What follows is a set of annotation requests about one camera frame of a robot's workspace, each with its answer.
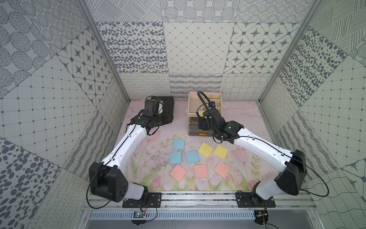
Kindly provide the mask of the pink sticky note middle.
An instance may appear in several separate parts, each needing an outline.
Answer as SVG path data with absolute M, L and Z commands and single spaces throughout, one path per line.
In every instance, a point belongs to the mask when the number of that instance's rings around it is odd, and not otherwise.
M 206 164 L 194 165 L 194 176 L 196 179 L 208 178 L 208 170 Z

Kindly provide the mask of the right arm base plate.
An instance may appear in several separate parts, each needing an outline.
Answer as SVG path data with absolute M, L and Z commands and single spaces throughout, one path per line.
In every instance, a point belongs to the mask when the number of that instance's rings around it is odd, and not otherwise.
M 263 200 L 251 192 L 237 191 L 235 199 L 239 208 L 275 208 L 276 204 L 273 198 Z

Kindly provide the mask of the beige desk organizer cabinet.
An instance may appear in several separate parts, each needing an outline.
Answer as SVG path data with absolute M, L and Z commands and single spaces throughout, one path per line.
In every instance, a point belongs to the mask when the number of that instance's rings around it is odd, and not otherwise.
M 216 109 L 222 114 L 222 95 L 220 93 L 204 92 L 204 94 L 210 99 L 211 102 L 215 102 Z M 188 95 L 188 117 L 196 117 L 196 111 L 204 111 L 205 106 L 198 97 L 197 92 L 189 92 Z

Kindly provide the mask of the black plastic tool case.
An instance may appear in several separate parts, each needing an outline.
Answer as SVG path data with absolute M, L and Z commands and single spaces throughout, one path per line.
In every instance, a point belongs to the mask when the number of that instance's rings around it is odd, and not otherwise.
M 159 118 L 159 125 L 163 126 L 172 123 L 174 98 L 172 96 L 154 96 L 153 98 L 159 101 L 160 104 L 157 114 Z

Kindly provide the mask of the bottom grey drawer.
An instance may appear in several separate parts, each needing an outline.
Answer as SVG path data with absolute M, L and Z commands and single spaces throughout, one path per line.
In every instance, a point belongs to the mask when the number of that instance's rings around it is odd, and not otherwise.
M 189 136 L 205 136 L 205 137 L 213 136 L 211 131 L 198 129 L 197 126 L 189 127 L 188 135 Z

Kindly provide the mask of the floral pink table mat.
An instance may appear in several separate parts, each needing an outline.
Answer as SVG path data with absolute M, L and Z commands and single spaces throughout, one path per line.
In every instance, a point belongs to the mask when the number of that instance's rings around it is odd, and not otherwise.
M 258 181 L 277 175 L 278 171 L 270 163 L 253 152 L 224 142 L 222 146 L 229 150 L 225 159 L 213 153 L 209 157 L 199 154 L 199 164 L 207 165 L 208 178 L 196 179 L 194 164 L 187 163 L 185 153 L 198 150 L 203 143 L 213 148 L 217 144 L 210 137 L 188 135 L 187 109 L 186 101 L 175 102 L 173 122 L 160 127 L 138 145 L 124 172 L 129 181 L 145 185 L 150 191 L 246 191 Z M 179 183 L 169 175 L 174 168 L 169 163 L 174 139 L 185 140 L 181 167 L 187 174 Z M 214 172 L 219 161 L 231 168 L 225 179 Z

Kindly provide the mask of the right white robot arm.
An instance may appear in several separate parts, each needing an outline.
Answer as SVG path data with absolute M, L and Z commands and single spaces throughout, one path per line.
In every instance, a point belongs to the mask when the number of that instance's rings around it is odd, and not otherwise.
M 286 193 L 297 196 L 307 175 L 305 154 L 299 150 L 294 152 L 276 146 L 257 135 L 236 121 L 225 121 L 219 111 L 209 107 L 196 112 L 199 120 L 206 122 L 213 138 L 221 142 L 243 147 L 270 163 L 277 175 L 265 182 L 257 182 L 250 193 L 250 199 L 263 203 L 274 195 Z

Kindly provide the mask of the pink sticky note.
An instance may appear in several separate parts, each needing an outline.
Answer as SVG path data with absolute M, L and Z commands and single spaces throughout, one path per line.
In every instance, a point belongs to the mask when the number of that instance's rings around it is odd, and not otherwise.
M 196 179 L 208 178 L 208 170 L 206 164 L 194 165 L 194 176 Z
M 228 165 L 226 165 L 222 161 L 219 161 L 213 171 L 216 174 L 218 174 L 220 177 L 225 179 L 227 177 L 227 175 L 229 174 L 230 170 L 231 170 L 231 168 Z
M 181 167 L 180 165 L 175 165 L 169 175 L 179 183 L 182 181 L 186 174 L 187 171 L 183 167 Z

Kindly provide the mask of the blue sticky note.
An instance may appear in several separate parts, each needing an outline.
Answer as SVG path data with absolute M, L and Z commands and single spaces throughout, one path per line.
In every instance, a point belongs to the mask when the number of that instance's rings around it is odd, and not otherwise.
M 173 150 L 184 150 L 185 140 L 184 139 L 174 139 L 173 140 Z
M 171 152 L 169 154 L 170 165 L 177 165 L 182 163 L 182 152 Z
M 193 164 L 200 161 L 198 152 L 196 150 L 186 152 L 185 155 L 188 164 Z

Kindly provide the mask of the pink sticky note left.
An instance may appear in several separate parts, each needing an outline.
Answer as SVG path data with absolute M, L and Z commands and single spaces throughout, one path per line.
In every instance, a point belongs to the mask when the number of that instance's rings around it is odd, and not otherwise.
M 180 165 L 175 165 L 169 175 L 179 183 L 182 181 L 186 174 L 187 171 L 183 167 L 181 167 Z

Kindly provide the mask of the aluminium mounting rail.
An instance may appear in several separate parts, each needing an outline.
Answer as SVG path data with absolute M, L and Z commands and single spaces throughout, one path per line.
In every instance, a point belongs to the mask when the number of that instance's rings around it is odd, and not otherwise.
M 274 195 L 267 204 L 255 206 L 248 191 L 162 191 L 161 195 L 149 200 L 149 206 L 132 204 L 131 200 L 109 202 L 101 197 L 89 194 L 81 210 L 316 210 L 315 203 L 308 193 L 297 196 L 281 193 Z

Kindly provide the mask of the pink sticky note right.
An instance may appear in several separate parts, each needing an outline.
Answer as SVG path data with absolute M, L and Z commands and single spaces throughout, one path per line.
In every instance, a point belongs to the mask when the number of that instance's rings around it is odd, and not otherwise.
M 225 179 L 227 177 L 227 175 L 229 174 L 230 170 L 231 170 L 231 168 L 228 165 L 226 165 L 222 161 L 219 161 L 213 171 L 216 174 L 218 174 L 220 177 Z

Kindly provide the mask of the grey transparent drawer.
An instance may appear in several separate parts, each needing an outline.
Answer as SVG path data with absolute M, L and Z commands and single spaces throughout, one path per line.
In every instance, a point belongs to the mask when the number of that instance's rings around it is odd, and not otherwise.
M 198 128 L 198 117 L 197 116 L 188 117 L 188 126 Z

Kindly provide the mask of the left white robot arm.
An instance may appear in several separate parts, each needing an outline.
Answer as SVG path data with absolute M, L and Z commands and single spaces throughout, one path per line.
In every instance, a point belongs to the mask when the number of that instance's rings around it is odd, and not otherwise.
M 114 202 L 124 199 L 146 202 L 148 188 L 129 182 L 123 172 L 138 145 L 149 135 L 149 131 L 155 127 L 170 124 L 172 121 L 171 111 L 163 111 L 160 114 L 140 111 L 131 119 L 124 137 L 112 152 L 102 162 L 94 162 L 90 166 L 90 184 L 87 191 Z

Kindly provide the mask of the blue sticky note lower right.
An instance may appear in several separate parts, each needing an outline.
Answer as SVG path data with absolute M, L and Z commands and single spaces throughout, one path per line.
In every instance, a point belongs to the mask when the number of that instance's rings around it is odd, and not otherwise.
M 193 164 L 200 161 L 198 152 L 196 150 L 186 152 L 185 155 L 188 164 Z

